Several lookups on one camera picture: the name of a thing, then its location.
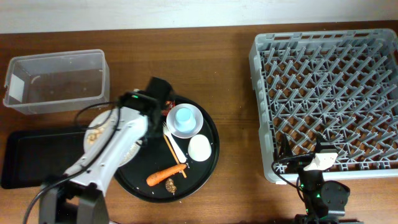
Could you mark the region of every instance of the clear plastic container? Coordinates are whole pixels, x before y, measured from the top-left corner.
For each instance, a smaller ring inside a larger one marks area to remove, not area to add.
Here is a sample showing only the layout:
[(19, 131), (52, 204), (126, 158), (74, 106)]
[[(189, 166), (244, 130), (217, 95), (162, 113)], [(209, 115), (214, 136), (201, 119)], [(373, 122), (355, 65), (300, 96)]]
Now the clear plastic container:
[(80, 110), (109, 101), (109, 67), (102, 50), (14, 57), (4, 106), (24, 114)]

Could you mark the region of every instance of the fork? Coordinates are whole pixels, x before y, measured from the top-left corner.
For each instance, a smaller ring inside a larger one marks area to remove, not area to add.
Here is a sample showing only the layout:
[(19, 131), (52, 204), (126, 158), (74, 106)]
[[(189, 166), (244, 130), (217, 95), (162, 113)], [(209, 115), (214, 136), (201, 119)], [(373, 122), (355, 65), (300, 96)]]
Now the fork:
[(175, 155), (177, 156), (178, 160), (181, 163), (185, 163), (187, 161), (187, 158), (184, 156), (184, 153), (181, 151), (178, 144), (174, 141), (172, 133), (170, 132), (169, 128), (167, 127), (166, 122), (163, 122), (163, 134), (165, 134), (169, 138), (170, 143), (173, 146)]

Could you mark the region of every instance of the carrot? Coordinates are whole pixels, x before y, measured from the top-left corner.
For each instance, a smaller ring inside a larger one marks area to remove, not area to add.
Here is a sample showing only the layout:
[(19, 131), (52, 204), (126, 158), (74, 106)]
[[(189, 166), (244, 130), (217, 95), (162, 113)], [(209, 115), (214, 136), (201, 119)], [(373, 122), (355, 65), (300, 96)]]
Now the carrot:
[(185, 165), (185, 164), (179, 164), (179, 165), (175, 165), (173, 167), (167, 168), (166, 170), (156, 172), (147, 178), (147, 184), (151, 187), (155, 186), (162, 180), (170, 177), (171, 175), (176, 174), (180, 171), (183, 171), (186, 167), (187, 167), (187, 165)]

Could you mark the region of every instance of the dish rack grid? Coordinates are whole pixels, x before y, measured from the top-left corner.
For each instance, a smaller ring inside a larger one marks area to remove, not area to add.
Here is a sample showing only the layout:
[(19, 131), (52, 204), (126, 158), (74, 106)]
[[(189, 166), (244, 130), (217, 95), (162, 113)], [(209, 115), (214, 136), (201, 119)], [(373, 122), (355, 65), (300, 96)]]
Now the dish rack grid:
[[(251, 78), (259, 109), (264, 173), (282, 135), (293, 154), (315, 147), (316, 133), (338, 148), (326, 179), (398, 176), (397, 36), (389, 29), (259, 34)], [(288, 180), (286, 166), (276, 170)]]

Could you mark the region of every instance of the brown wooden surface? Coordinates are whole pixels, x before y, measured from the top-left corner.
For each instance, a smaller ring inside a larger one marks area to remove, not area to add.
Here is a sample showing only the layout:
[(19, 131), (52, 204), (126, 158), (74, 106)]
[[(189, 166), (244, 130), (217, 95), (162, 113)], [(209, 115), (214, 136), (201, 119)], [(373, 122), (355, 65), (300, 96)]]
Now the brown wooden surface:
[[(267, 32), (370, 28), (397, 31), (398, 21), (0, 35), (0, 83), (12, 57), (86, 49), (105, 52), (112, 98), (143, 89), (151, 76), (165, 78), (178, 94), (202, 105), (214, 119), (221, 144), (218, 165), (198, 192), (168, 204), (143, 202), (112, 180), (106, 194), (111, 219), (120, 223), (273, 223), (305, 213), (305, 208), (295, 189), (264, 178), (248, 61), (254, 37)], [(3, 87), (0, 96), (4, 97)], [(1, 105), (0, 167), (10, 133), (69, 126), (75, 113), (24, 116)], [(342, 183), (351, 188), (345, 218), (397, 223), (398, 179)], [(37, 192), (38, 188), (0, 189), (0, 223), (21, 222)], [(37, 207), (30, 221), (37, 223)]]

